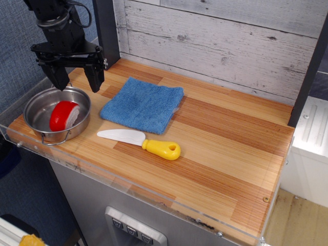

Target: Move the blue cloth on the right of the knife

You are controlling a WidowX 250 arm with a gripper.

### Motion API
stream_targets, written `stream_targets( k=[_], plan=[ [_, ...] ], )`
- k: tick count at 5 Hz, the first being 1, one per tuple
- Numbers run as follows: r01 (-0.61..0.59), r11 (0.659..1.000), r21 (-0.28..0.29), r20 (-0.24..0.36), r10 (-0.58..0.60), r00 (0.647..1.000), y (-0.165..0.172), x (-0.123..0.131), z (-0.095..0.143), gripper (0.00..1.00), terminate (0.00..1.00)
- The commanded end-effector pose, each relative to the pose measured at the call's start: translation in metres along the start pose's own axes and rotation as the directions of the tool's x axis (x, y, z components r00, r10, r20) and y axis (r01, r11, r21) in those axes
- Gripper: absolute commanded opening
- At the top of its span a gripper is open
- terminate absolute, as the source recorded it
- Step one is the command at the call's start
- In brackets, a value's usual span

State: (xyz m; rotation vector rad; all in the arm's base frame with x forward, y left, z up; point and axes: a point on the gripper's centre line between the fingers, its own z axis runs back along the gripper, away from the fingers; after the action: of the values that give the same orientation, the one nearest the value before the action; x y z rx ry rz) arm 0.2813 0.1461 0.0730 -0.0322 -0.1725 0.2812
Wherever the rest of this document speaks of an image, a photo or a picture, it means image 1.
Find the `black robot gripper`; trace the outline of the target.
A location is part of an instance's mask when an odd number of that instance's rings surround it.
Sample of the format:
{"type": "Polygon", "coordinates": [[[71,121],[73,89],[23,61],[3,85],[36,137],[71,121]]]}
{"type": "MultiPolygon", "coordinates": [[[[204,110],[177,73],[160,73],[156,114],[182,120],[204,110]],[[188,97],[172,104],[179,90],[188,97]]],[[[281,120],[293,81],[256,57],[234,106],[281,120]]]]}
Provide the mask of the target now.
{"type": "Polygon", "coordinates": [[[84,67],[92,91],[98,92],[105,80],[103,49],[86,41],[82,24],[69,15],[36,23],[47,41],[32,45],[31,51],[54,87],[63,91],[70,82],[65,67],[84,67]]]}

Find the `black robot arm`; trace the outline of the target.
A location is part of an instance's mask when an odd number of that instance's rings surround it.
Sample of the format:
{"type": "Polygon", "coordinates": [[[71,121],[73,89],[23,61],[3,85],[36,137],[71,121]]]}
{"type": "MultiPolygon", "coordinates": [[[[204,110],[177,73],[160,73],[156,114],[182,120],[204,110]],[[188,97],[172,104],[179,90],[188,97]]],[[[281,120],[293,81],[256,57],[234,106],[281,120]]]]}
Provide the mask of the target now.
{"type": "Polygon", "coordinates": [[[53,85],[63,90],[70,79],[67,68],[83,68],[94,93],[104,82],[107,60],[102,47],[85,39],[84,29],[76,10],[83,7],[76,1],[26,1],[30,11],[36,16],[36,24],[42,29],[46,42],[31,46],[47,78],[53,85]]]}

